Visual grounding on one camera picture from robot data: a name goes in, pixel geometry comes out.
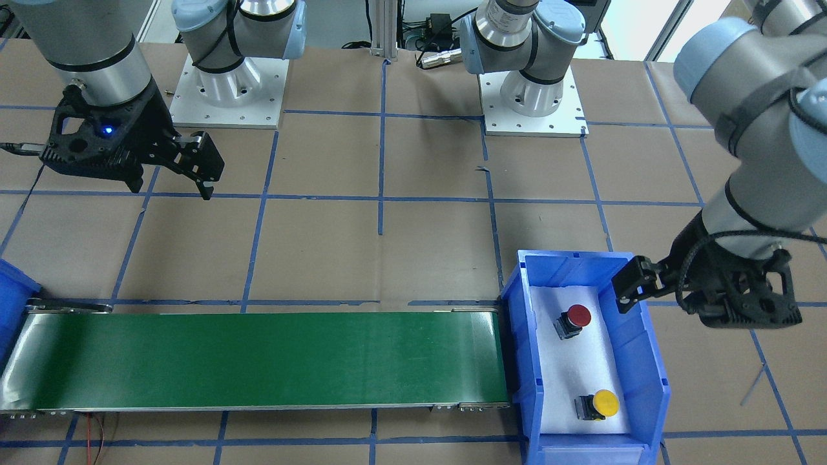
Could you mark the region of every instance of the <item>blue tape grid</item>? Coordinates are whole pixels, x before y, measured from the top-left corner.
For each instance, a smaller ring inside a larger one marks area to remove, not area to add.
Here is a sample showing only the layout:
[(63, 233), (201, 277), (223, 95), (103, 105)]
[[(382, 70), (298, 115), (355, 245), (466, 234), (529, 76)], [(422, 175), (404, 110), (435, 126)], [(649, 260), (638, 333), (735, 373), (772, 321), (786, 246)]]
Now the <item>blue tape grid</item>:
[[(5, 47), (8, 40), (3, 40), (0, 42), (0, 51)], [(483, 144), (483, 160), (488, 160), (488, 151), (487, 146), (485, 145), (485, 125), (483, 118), (480, 116), (431, 116), (431, 115), (416, 115), (416, 114), (401, 114), (401, 113), (387, 113), (385, 110), (386, 99), (387, 99), (387, 72), (386, 67), (388, 66), (388, 62), (383, 62), (382, 64), (382, 104), (381, 104), (381, 111), (379, 113), (371, 113), (371, 112), (328, 112), (328, 111), (305, 111), (305, 110), (285, 110), (286, 113), (307, 113), (307, 114), (324, 114), (324, 115), (340, 115), (340, 116), (357, 116), (357, 117), (379, 117), (381, 120), (381, 134), (380, 134), (380, 179), (379, 179), (379, 193), (376, 197), (358, 197), (358, 196), (317, 196), (317, 195), (279, 195), (279, 194), (269, 194), (269, 183), (270, 183), (270, 175), (272, 170), (274, 169), (275, 163), (275, 147), (278, 141), (278, 133), (274, 136), (272, 152), (270, 154), (270, 163), (268, 166), (267, 176), (265, 178), (265, 186), (262, 190), (261, 194), (225, 194), (225, 193), (216, 193), (214, 195), (215, 198), (225, 198), (225, 199), (259, 199), (261, 201), (259, 214), (256, 224), (256, 232), (253, 240), (253, 246), (251, 249), (251, 257), (250, 257), (250, 266), (247, 272), (247, 279), (245, 283), (245, 291), (244, 296), (241, 300), (124, 300), (118, 299), (117, 293), (120, 289), (120, 285), (122, 283), (123, 276), (125, 274), (129, 258), (131, 256), (132, 250), (135, 246), (135, 241), (137, 238), (138, 233), (140, 232), (142, 220), (143, 220), (143, 213), (141, 213), (136, 221), (136, 226), (134, 228), (129, 247), (127, 248), (127, 253), (124, 256), (124, 260), (121, 266), (121, 270), (118, 274), (116, 286), (112, 292), (112, 298), (110, 300), (80, 300), (78, 301), (94, 301), (94, 302), (103, 302), (103, 303), (112, 303), (112, 304), (201, 304), (201, 305), (239, 305), (241, 306), (241, 312), (245, 312), (247, 306), (249, 305), (360, 305), (365, 303), (379, 303), (377, 300), (251, 300), (249, 299), (249, 291), (251, 285), (251, 278), (253, 276), (255, 270), (255, 263), (256, 263), (256, 255), (257, 255), (257, 246), (258, 246), (258, 239), (261, 234), (261, 224), (263, 223), (263, 218), (265, 214), (265, 206), (266, 201), (268, 199), (319, 199), (319, 200), (342, 200), (342, 201), (376, 201), (379, 205), (379, 217), (378, 217), (378, 233), (382, 234), (383, 232), (383, 209), (384, 209), (384, 202), (472, 202), (472, 203), (488, 203), (490, 206), (490, 216), (491, 216), (491, 227), (492, 227), (492, 234), (494, 238), (494, 245), (495, 245), (495, 256), (497, 260), (497, 268), (498, 268), (498, 277), (500, 279), (500, 287), (502, 287), (503, 283), (503, 270), (500, 260), (500, 247), (499, 247), (499, 237), (497, 231), (497, 224), (496, 224), (496, 213), (495, 213), (495, 205), (496, 204), (593, 204), (598, 208), (600, 213), (600, 220), (603, 225), (604, 231), (606, 233), (606, 245), (609, 250), (613, 250), (613, 245), (611, 242), (611, 236), (609, 234), (609, 225), (605, 219), (605, 213), (603, 211), (604, 205), (643, 205), (643, 206), (673, 206), (673, 207), (689, 207), (689, 208), (698, 208), (703, 206), (703, 199), (701, 198), (700, 191), (698, 190), (697, 183), (695, 181), (695, 177), (692, 174), (691, 168), (689, 166), (688, 160), (686, 159), (686, 154), (684, 153), (681, 143), (678, 140), (676, 129), (705, 129), (711, 130), (712, 128), (709, 126), (698, 126), (698, 125), (680, 125), (672, 123), (671, 119), (669, 118), (668, 112), (666, 110), (666, 106), (663, 102), (661, 94), (657, 88), (657, 84), (653, 79), (652, 72), (649, 68), (648, 64), (644, 64), (647, 76), (649, 78), (650, 84), (653, 87), (655, 95), (657, 97), (657, 101), (661, 106), (661, 110), (663, 112), (664, 117), (666, 118), (667, 124), (657, 124), (657, 123), (631, 123), (631, 122), (601, 122), (601, 121), (589, 121), (588, 124), (592, 126), (623, 126), (623, 127), (662, 127), (668, 128), (672, 134), (674, 142), (676, 144), (676, 148), (678, 153), (681, 157), (681, 161), (683, 162), (687, 176), (692, 184), (692, 188), (696, 193), (696, 197), (698, 199), (697, 203), (689, 203), (689, 202), (638, 202), (638, 201), (607, 201), (602, 200), (600, 198), (600, 191), (598, 190), (597, 181), (595, 178), (595, 173), (593, 166), (591, 164), (591, 160), (588, 153), (588, 148), (586, 146), (585, 138), (581, 138), (581, 146), (583, 149), (583, 155), (586, 160), (586, 166), (589, 171), (590, 181), (592, 183), (592, 189), (595, 194), (595, 200), (570, 200), (570, 199), (497, 199), (494, 195), (494, 186), (493, 180), (491, 179), (490, 173), (486, 173), (486, 184), (488, 188), (488, 197), (486, 199), (465, 199), (465, 198), (429, 198), (429, 197), (420, 197), (420, 198), (404, 198), (404, 197), (385, 197), (384, 196), (384, 160), (385, 160), (385, 120), (388, 117), (395, 117), (395, 118), (417, 118), (417, 119), (434, 119), (434, 120), (472, 120), (472, 121), (479, 121), (480, 122), (480, 131), (482, 137), (482, 144)], [(0, 105), (0, 109), (10, 109), (10, 110), (43, 110), (43, 111), (52, 111), (55, 108), (49, 106), (31, 106), (31, 105)], [(55, 191), (55, 190), (35, 190), (32, 194), (33, 195), (44, 195), (44, 194), (62, 194), (62, 195), (88, 195), (88, 196), (138, 196), (143, 197), (143, 209), (146, 211), (146, 208), (149, 206), (149, 202), (154, 197), (180, 197), (180, 198), (197, 198), (199, 197), (198, 194), (195, 193), (165, 193), (165, 192), (155, 192), (154, 185), (157, 179), (159, 172), (159, 168), (155, 168), (155, 172), (153, 173), (150, 186), (145, 193), (139, 194), (131, 194), (131, 193), (124, 193), (124, 192), (98, 192), (98, 191)], [(0, 194), (26, 194), (27, 191), (25, 190), (14, 190), (14, 189), (0, 189)], [(15, 224), (19, 222), (19, 218), (15, 219)], [(14, 227), (10, 228), (6, 237), (3, 240), (2, 248), (0, 248), (0, 253), (5, 248), (8, 243), (9, 238), (14, 232)], [(820, 247), (822, 254), (827, 260), (827, 250), (824, 247)], [(409, 302), (411, 306), (418, 306), (418, 305), (484, 305), (484, 306), (491, 306), (498, 304), (495, 300), (415, 300)], [(805, 307), (827, 307), (827, 302), (800, 302), (800, 306)], [(660, 302), (660, 301), (653, 301), (650, 303), (650, 306), (654, 307), (674, 307), (676, 306), (673, 302)], [(761, 348), (761, 344), (758, 340), (758, 336), (755, 332), (752, 332), (753, 342), (755, 344), (755, 348), (758, 352), (758, 356), (762, 362), (766, 362), (766, 358), (764, 356), (764, 352)], [(775, 382), (775, 378), (772, 376), (772, 371), (767, 364), (767, 379), (769, 380), (773, 394), (776, 397), (779, 409), (782, 412), (782, 416), (784, 417), (785, 423), (787, 425), (787, 429), (764, 429), (764, 430), (734, 430), (734, 431), (689, 431), (689, 432), (666, 432), (664, 433), (664, 439), (698, 439), (698, 438), (733, 438), (733, 437), (790, 437), (796, 447), (796, 451), (798, 452), (799, 459), (801, 460), (802, 465), (806, 465), (807, 461), (805, 459), (805, 455), (801, 448), (801, 444), (798, 440), (801, 436), (827, 436), (827, 429), (795, 429), (793, 424), (790, 420), (790, 415), (784, 406), (784, 402), (782, 399), (782, 394), (778, 390), (777, 383)], [(221, 462), (221, 454), (222, 448), (224, 446), (243, 446), (243, 445), (337, 445), (337, 444), (365, 444), (370, 447), (369, 453), (369, 463), (370, 465), (375, 464), (375, 448), (377, 444), (392, 444), (392, 443), (473, 443), (473, 442), (518, 442), (521, 446), (521, 451), (523, 455), (525, 454), (525, 442), (523, 438), (517, 436), (451, 436), (451, 437), (408, 437), (408, 438), (392, 438), (392, 439), (378, 439), (376, 437), (376, 430), (377, 430), (377, 419), (378, 412), (376, 409), (371, 411), (371, 428), (370, 428), (370, 436), (363, 439), (232, 439), (226, 440), (224, 435), (226, 433), (227, 422), (229, 419), (229, 412), (222, 413), (221, 425), (219, 428), (218, 437), (214, 440), (171, 440), (171, 441), (140, 441), (140, 440), (117, 440), (112, 441), (107, 444), (108, 447), (131, 447), (131, 446), (147, 446), (147, 447), (164, 447), (164, 446), (191, 446), (191, 445), (201, 445), (201, 446), (209, 446), (215, 447), (216, 452), (214, 456), (213, 463), (218, 465)], [(69, 423), (69, 428), (67, 430), (65, 439), (60, 441), (40, 441), (40, 440), (22, 440), (22, 441), (0, 441), (0, 447), (3, 448), (42, 448), (42, 447), (60, 447), (60, 457), (58, 459), (58, 465), (63, 465), (65, 463), (66, 455), (68, 453), (69, 448), (72, 447), (85, 447), (86, 442), (83, 440), (73, 440), (74, 431), (77, 427), (79, 415), (74, 415), (73, 419)], [(664, 443), (662, 445), (662, 458), (666, 465), (670, 465), (670, 459), (668, 456), (667, 446)]]

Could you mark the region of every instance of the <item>white wall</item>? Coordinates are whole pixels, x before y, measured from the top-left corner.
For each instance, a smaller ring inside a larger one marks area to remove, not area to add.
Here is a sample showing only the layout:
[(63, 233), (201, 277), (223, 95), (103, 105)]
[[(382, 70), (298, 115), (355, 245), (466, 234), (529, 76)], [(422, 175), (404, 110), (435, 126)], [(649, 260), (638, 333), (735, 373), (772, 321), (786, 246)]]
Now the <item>white wall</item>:
[(603, 32), (616, 60), (646, 58), (678, 0), (614, 0), (603, 19)]

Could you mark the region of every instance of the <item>metal post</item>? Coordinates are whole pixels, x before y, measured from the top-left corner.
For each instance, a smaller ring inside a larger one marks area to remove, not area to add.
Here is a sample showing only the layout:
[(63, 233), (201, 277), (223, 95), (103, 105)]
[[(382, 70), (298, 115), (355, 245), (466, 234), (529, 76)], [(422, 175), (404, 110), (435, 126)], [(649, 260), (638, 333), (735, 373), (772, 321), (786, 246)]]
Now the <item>metal post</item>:
[(396, 61), (396, 0), (370, 0), (370, 13), (374, 24), (371, 54)]
[(667, 19), (667, 23), (663, 25), (663, 29), (661, 29), (661, 33), (657, 35), (657, 39), (655, 39), (655, 43), (652, 44), (652, 48), (649, 49), (649, 53), (646, 54), (645, 61), (656, 61), (660, 58), (661, 53), (663, 50), (667, 48), (667, 44), (672, 36), (675, 34), (677, 28), (681, 25), (683, 18), (689, 12), (689, 9), (692, 7), (692, 3), (695, 0), (681, 0), (675, 6), (675, 9), (672, 10), (672, 14)]

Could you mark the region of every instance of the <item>table surface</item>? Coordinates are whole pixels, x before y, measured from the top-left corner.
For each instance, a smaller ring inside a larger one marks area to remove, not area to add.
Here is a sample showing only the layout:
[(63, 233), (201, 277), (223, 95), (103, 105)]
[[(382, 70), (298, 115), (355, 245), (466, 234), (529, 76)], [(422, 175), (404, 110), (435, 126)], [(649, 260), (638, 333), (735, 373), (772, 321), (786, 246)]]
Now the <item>table surface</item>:
[[(186, 49), (141, 49), (173, 90)], [(20, 215), (38, 165), (0, 154), (0, 255), (51, 295), (119, 314), (485, 308), (518, 249), (660, 259), (738, 162), (670, 65), (572, 68), (587, 138), (487, 137), (461, 66), (308, 49), (278, 133), (210, 131), (227, 168), (208, 202), (151, 168), (139, 194), (46, 170)], [(0, 141), (43, 142), (60, 90), (32, 43), (3, 42)], [(827, 258), (790, 250), (797, 327), (711, 330), (652, 303), (673, 392), (664, 463), (825, 463)], [(109, 414), (98, 463), (518, 464), (518, 423), (514, 409)], [(2, 420), (0, 462), (85, 463), (86, 435), (83, 416)]]

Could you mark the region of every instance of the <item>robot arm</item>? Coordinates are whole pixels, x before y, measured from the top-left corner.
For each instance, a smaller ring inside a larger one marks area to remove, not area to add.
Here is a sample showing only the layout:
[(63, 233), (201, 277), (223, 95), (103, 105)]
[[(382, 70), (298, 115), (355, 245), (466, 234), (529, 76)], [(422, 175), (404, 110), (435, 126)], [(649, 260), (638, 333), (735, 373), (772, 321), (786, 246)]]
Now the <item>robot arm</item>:
[(544, 117), (559, 107), (585, 31), (582, 13), (564, 0), (485, 0), (460, 25), (462, 59), (472, 74), (512, 71), (503, 100), (517, 113)]
[[(224, 161), (206, 132), (182, 137), (117, 6), (94, 0), (10, 3), (66, 87), (55, 110), (43, 163), (65, 175), (121, 180), (132, 192), (142, 164), (162, 165), (195, 181), (204, 199)], [(65, 133), (69, 118), (83, 120)], [(18, 152), (14, 144), (3, 146)], [(31, 154), (31, 144), (26, 153)]]
[[(779, 31), (798, 30), (794, 35), (764, 36), (727, 18), (699, 32), (678, 56), (676, 81), (741, 166), (678, 235), (669, 256), (658, 263), (637, 256), (614, 277), (622, 312), (687, 291), (681, 307), (710, 327), (801, 322), (791, 256), (782, 247), (784, 237), (827, 213), (827, 22), (820, 11), (799, 15), (802, 23), (792, 27), (787, 8), (798, 3), (763, 13), (765, 31), (775, 18)], [(767, 279), (772, 273), (781, 276), (780, 290)]]
[(175, 25), (193, 58), (198, 90), (214, 107), (240, 107), (264, 95), (250, 57), (304, 54), (304, 0), (175, 0)]

